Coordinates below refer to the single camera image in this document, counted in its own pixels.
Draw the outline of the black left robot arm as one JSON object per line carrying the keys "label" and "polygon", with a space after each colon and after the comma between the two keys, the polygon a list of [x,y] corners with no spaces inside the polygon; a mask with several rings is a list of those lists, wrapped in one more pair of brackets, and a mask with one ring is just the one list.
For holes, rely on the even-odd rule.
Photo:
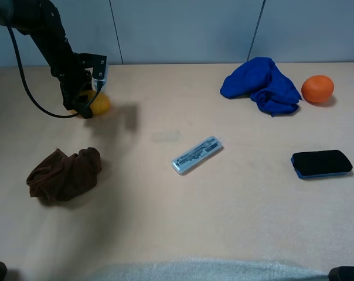
{"label": "black left robot arm", "polygon": [[94,116],[92,104],[99,98],[107,80],[107,58],[72,51],[60,13],[51,1],[0,1],[0,26],[9,32],[23,87],[39,110],[49,116],[57,116],[44,109],[31,94],[14,30],[30,36],[45,58],[51,75],[59,81],[63,106],[73,111],[73,116],[84,119]]}

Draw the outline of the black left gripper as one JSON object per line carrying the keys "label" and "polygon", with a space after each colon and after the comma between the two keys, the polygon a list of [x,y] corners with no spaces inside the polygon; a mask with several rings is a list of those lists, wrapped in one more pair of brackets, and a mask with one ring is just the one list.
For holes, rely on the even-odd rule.
{"label": "black left gripper", "polygon": [[93,117],[90,104],[101,90],[96,90],[93,84],[93,68],[106,65],[107,57],[99,54],[73,53],[72,61],[67,64],[60,76],[60,88],[63,94],[63,105],[73,114],[90,119]]}

